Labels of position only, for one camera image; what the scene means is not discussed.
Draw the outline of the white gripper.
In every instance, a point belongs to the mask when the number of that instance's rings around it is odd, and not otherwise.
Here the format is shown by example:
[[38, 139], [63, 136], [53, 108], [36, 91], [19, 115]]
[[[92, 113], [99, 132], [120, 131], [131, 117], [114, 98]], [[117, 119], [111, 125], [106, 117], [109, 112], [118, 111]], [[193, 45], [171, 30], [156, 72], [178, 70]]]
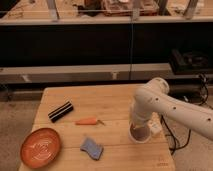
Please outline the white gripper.
[[143, 110], [137, 103], [132, 103], [130, 107], [130, 124], [134, 129], [146, 127], [151, 119], [152, 113]]

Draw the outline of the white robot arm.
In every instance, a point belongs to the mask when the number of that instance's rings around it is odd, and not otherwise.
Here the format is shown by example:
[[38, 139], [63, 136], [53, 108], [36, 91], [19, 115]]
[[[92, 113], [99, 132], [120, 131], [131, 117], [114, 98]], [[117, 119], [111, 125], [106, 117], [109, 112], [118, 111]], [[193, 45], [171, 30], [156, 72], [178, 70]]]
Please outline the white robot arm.
[[168, 93], [169, 85], [160, 77], [136, 89], [130, 107], [131, 138], [138, 143], [146, 142], [151, 135], [148, 122], [153, 113], [158, 113], [213, 141], [213, 110], [175, 99]]

